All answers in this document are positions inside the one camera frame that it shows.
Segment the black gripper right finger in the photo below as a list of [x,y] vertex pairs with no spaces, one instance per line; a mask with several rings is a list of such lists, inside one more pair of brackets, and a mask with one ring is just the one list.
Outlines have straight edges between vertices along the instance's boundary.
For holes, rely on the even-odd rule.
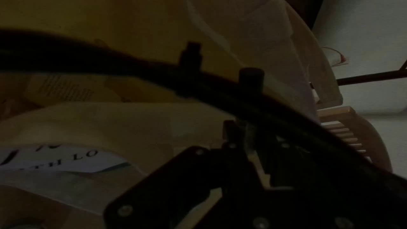
[[303,139],[259,130],[254,149],[269,184],[303,195],[303,209],[328,229],[405,229],[405,181],[335,138]]

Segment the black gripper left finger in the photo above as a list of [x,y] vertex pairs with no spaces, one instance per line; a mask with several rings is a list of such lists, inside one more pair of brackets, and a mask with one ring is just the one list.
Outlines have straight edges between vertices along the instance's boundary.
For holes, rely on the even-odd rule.
[[190,147],[114,199],[105,229],[175,229],[214,189],[226,190],[235,149]]

